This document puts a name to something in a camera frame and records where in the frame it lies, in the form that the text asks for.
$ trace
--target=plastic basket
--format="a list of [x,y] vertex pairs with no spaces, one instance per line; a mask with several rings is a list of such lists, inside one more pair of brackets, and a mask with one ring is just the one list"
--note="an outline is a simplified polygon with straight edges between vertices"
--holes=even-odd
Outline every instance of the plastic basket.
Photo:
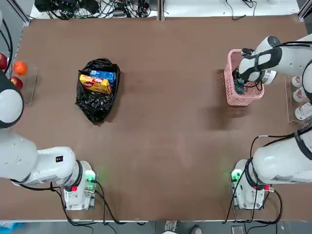
[[[232,71],[239,65],[242,55],[241,50],[231,50],[228,54],[227,64],[224,70],[226,98],[231,106],[247,106],[254,100],[259,100],[264,94],[264,87],[259,91],[256,87],[245,87],[245,94],[240,95],[235,91]],[[252,86],[254,82],[249,82],[247,85]]]

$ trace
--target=yellow snack package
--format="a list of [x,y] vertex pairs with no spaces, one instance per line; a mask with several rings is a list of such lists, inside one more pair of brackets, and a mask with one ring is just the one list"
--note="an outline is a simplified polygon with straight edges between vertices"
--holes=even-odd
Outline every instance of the yellow snack package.
[[110,94],[112,92],[112,87],[110,86],[107,79],[90,77],[81,74],[79,80],[82,85],[88,90],[104,94]]

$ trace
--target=red apple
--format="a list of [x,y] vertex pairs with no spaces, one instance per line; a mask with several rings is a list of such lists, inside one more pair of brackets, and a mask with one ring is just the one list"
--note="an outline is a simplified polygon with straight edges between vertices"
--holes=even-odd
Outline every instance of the red apple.
[[12,77],[11,82],[19,89],[21,90],[23,87],[23,82],[17,78],[17,77]]
[[4,70],[7,65],[8,65],[8,58],[3,53],[0,53],[0,69]]

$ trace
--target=blue box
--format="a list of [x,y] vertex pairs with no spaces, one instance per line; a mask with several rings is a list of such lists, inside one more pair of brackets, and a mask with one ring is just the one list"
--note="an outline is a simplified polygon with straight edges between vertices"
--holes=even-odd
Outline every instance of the blue box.
[[102,71],[91,70],[90,76],[96,77],[96,78],[107,79],[111,86],[114,85],[115,83],[115,72],[102,72]]

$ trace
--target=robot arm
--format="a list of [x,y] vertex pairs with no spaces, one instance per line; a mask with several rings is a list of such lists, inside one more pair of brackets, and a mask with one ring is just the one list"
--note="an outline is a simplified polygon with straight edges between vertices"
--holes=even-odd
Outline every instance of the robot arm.
[[37,150],[32,141],[5,129],[19,121],[23,109],[20,91],[0,70],[0,177],[16,185],[55,182],[64,188],[68,210],[94,206],[96,175],[88,162],[76,160],[69,147]]
[[245,54],[238,67],[238,76],[245,81],[264,84],[270,84],[276,72],[302,76],[303,88],[307,97],[312,101],[311,41],[312,34],[297,41],[301,46],[294,46],[294,43],[281,44],[278,38],[269,36],[251,54]]
[[[277,72],[302,76],[307,97],[312,101],[312,35],[296,42],[281,44],[275,37],[265,38],[255,51],[243,49],[245,54],[236,74],[244,81],[270,84]],[[312,182],[312,130],[260,147],[250,160],[242,159],[232,172],[232,183],[241,176],[234,205],[240,209],[261,209],[264,186]]]

